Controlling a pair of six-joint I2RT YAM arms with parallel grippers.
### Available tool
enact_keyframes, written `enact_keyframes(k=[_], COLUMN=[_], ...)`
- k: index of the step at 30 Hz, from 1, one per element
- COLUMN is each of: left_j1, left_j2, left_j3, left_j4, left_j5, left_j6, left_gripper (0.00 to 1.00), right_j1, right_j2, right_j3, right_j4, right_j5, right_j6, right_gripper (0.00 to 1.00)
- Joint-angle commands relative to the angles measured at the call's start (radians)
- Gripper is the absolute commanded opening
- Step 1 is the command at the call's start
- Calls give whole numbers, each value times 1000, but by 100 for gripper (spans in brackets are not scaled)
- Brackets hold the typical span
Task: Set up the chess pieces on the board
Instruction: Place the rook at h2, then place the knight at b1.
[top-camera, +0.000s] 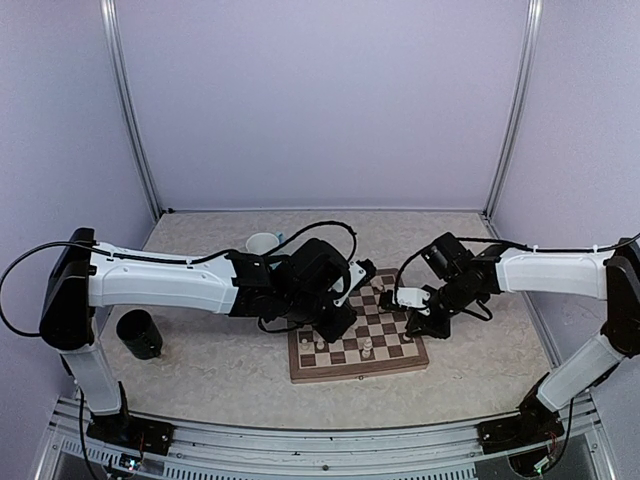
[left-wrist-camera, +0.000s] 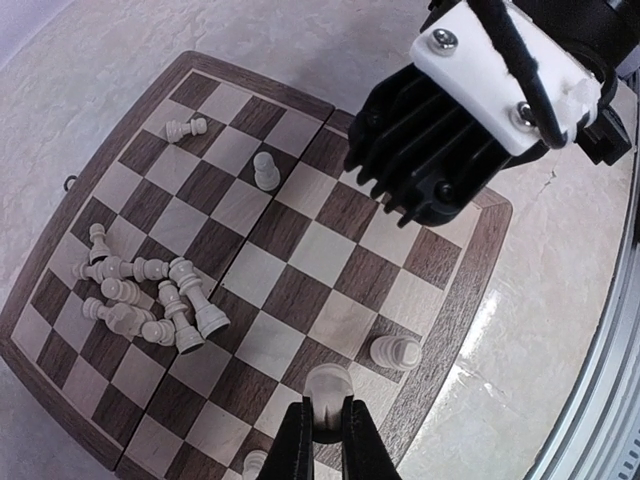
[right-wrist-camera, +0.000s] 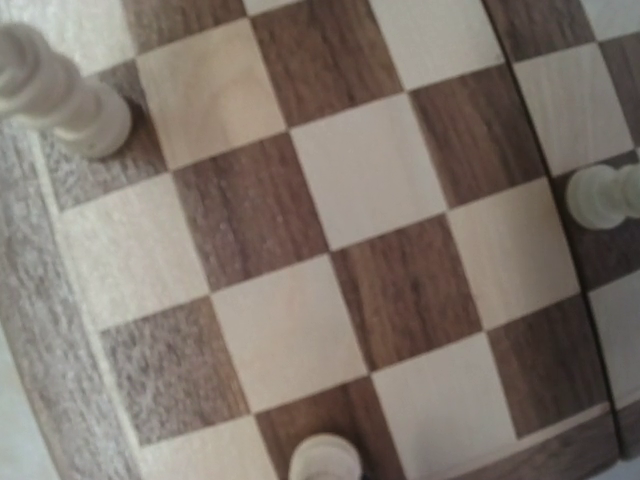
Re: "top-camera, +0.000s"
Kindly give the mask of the white chess king piece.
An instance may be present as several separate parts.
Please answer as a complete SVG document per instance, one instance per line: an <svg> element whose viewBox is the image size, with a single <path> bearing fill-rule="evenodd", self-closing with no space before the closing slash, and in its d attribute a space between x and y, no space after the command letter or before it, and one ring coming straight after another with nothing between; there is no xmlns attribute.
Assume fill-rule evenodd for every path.
<svg viewBox="0 0 640 480"><path fill-rule="evenodd" d="M368 361L373 358L373 341L371 338L364 340L360 350L360 357L364 361Z"/></svg>

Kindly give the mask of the wooden chess board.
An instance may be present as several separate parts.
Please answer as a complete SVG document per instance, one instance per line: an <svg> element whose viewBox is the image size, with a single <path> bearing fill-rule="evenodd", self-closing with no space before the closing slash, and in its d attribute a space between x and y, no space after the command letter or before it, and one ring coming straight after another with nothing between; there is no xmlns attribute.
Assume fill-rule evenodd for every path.
<svg viewBox="0 0 640 480"><path fill-rule="evenodd" d="M396 275L395 269L380 269L371 283L350 294L357 319L335 342L325 342L310 326L288 334L292 383L364 379L428 367L422 339L405 335L407 314L378 307L380 294L392 289Z"/></svg>

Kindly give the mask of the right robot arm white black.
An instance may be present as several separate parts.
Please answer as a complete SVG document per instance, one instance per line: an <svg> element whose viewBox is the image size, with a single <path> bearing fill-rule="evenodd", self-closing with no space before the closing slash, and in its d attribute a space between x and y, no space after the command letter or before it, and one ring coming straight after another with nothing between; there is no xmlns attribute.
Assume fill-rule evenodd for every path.
<svg viewBox="0 0 640 480"><path fill-rule="evenodd" d="M442 286L395 285L391 303L408 310L406 334L446 339L451 320L483 308L493 295L543 292L590 297L605 302L606 319L567 361L534 386L519 406L511 433L535 442L551 424L550 414L602 381L626 358L639 353L639 239L610 246L540 249L506 240L487 240L473 254L465 239L447 232L418 252Z"/></svg>

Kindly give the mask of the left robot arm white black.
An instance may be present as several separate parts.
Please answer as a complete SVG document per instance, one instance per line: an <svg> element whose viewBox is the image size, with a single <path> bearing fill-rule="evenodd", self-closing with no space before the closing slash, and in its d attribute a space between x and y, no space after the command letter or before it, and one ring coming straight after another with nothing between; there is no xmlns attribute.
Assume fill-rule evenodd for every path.
<svg viewBox="0 0 640 480"><path fill-rule="evenodd" d="M327 343L355 321L349 294L364 268L311 238L291 254L223 250L195 258L128 251L98 243L80 228L50 274L39 333L62 356L102 430L121 445L140 434L94 334L94 311L117 305L164 306L292 326L311 325Z"/></svg>

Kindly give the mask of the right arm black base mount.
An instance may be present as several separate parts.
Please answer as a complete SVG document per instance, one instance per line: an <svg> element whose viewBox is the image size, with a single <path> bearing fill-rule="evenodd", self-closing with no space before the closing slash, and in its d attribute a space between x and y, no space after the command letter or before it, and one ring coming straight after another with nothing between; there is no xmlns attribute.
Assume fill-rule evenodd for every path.
<svg viewBox="0 0 640 480"><path fill-rule="evenodd" d="M565 433L559 419L539 423L521 415L481 422L476 430L485 455L533 445Z"/></svg>

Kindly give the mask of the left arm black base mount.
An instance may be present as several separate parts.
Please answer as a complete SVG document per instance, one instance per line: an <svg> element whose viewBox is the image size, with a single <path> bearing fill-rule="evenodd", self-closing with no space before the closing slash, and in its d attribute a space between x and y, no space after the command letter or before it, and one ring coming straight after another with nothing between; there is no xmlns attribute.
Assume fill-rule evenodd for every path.
<svg viewBox="0 0 640 480"><path fill-rule="evenodd" d="M167 456L175 427L163 421L135 416L95 416L87 435L104 443L140 453Z"/></svg>

